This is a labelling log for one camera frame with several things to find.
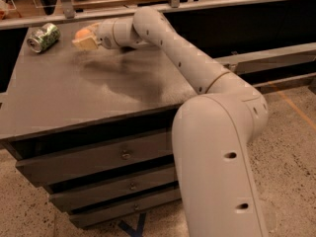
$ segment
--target cabinet top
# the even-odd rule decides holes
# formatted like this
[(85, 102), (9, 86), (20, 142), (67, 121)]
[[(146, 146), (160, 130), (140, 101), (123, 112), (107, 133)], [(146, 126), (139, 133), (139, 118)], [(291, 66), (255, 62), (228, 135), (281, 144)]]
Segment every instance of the cabinet top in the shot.
[(0, 94), (0, 139), (152, 112), (196, 94), (157, 47), (78, 51), (71, 40), (90, 24), (58, 25), (60, 40), (44, 53), (24, 41)]

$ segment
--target speckled floor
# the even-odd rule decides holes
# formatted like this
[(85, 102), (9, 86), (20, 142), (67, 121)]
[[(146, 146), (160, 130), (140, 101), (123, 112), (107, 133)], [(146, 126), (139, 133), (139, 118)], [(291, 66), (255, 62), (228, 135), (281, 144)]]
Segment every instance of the speckled floor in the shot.
[[(262, 136), (249, 145), (249, 155), (273, 237), (316, 236), (316, 91), (313, 87), (285, 84), (278, 92), (273, 87), (263, 89), (270, 120)], [(13, 157), (0, 150), (0, 236), (189, 236), (180, 201), (89, 230), (76, 229), (66, 214), (48, 202), (45, 191), (34, 188), (14, 165)], [(137, 229), (139, 219), (144, 224), (140, 223)]]

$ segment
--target drawer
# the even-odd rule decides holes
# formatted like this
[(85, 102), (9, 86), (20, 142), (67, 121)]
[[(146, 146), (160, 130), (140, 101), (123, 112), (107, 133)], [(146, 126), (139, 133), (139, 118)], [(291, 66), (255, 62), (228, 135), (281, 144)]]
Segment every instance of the drawer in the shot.
[(63, 182), (172, 154), (166, 142), (170, 134), (163, 131), (22, 160), (16, 167), (35, 187)]
[(51, 195), (49, 200), (61, 211), (69, 211), (169, 184), (174, 181), (177, 181), (177, 175), (176, 169), (172, 164)]
[(70, 215), (69, 218), (76, 227), (83, 228), (180, 198), (181, 195), (179, 188), (172, 188), (148, 197), (136, 198), (132, 201), (118, 204), (116, 206)]

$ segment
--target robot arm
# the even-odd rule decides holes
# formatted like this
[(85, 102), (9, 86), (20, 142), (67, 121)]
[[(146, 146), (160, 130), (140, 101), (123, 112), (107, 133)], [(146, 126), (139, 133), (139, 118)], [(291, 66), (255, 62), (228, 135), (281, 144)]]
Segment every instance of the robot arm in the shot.
[(268, 236), (247, 154), (247, 143), (268, 120), (261, 93), (149, 7), (103, 21), (94, 35), (106, 48), (159, 46), (199, 94), (179, 108), (172, 131), (190, 235)]

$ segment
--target gray cabinet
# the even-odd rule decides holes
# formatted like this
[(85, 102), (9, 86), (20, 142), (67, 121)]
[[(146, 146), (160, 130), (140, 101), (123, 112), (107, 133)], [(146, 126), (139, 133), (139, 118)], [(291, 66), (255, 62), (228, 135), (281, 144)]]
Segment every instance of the gray cabinet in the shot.
[(42, 54), (24, 43), (0, 94), (1, 144), (78, 227), (180, 198), (171, 126), (196, 95), (155, 47), (77, 51), (89, 24), (60, 25)]

